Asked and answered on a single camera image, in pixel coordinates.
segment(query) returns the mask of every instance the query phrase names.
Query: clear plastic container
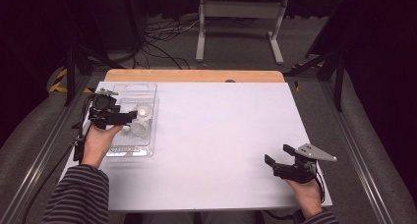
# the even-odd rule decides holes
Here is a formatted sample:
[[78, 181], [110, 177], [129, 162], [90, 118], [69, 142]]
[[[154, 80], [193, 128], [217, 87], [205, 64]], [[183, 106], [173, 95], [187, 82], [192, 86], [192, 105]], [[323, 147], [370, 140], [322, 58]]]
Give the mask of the clear plastic container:
[[117, 84], [120, 112], [137, 111], [137, 117], [113, 139], [108, 157], [151, 156], [157, 118], [156, 84]]

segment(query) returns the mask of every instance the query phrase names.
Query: white tabletop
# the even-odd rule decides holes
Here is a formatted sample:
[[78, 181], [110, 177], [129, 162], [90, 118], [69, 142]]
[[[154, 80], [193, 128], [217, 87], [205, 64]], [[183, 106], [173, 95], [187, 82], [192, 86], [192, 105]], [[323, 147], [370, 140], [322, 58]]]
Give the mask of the white tabletop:
[[[109, 210], [297, 206], [264, 162], [268, 154], [292, 165], [282, 145], [309, 142], [288, 84], [157, 83], [157, 94], [154, 155], [106, 157], [101, 164], [110, 180]], [[74, 165], [71, 156], [63, 174]], [[324, 205], [331, 205], [326, 192]]]

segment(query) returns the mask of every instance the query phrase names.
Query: striped shirt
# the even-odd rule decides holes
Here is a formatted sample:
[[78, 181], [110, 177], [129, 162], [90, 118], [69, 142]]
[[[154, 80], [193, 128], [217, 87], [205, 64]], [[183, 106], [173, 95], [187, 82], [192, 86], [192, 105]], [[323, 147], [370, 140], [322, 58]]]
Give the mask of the striped shirt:
[[42, 223], [108, 223], [108, 178], [89, 165], [68, 169], [55, 188]]
[[321, 212], [308, 220], [304, 221], [303, 224], [336, 224], [338, 223], [336, 217], [331, 211]]

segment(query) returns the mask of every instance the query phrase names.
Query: hand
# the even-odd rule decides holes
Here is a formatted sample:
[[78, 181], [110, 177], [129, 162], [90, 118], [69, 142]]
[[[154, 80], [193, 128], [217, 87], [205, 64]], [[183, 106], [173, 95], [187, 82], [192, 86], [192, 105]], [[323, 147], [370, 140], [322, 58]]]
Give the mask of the hand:
[[295, 198], [303, 211], [306, 219], [323, 212], [322, 196], [319, 185], [316, 180], [312, 180], [306, 184], [300, 184], [291, 180], [285, 182], [292, 188]]
[[111, 129], [99, 129], [95, 125], [89, 127], [84, 147], [84, 158], [81, 164], [88, 164], [98, 169], [105, 154], [110, 149], [114, 136], [122, 130], [123, 126], [114, 126]]

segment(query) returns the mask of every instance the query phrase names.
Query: wrist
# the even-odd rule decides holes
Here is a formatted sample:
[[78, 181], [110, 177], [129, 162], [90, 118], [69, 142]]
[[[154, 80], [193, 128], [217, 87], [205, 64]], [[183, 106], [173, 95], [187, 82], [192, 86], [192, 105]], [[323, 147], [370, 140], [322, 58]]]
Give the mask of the wrist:
[[319, 206], [310, 206], [310, 207], [307, 207], [307, 208], [302, 208], [302, 211], [303, 211], [304, 217], [306, 219], [309, 219], [309, 218], [311, 218], [313, 216], [316, 216], [317, 214], [323, 212], [324, 210], [323, 210], [322, 206], [319, 205]]
[[86, 147], [84, 151], [83, 161], [81, 162], [81, 164], [87, 164], [98, 169], [104, 156], [105, 154], [102, 154], [100, 151], [90, 151]]

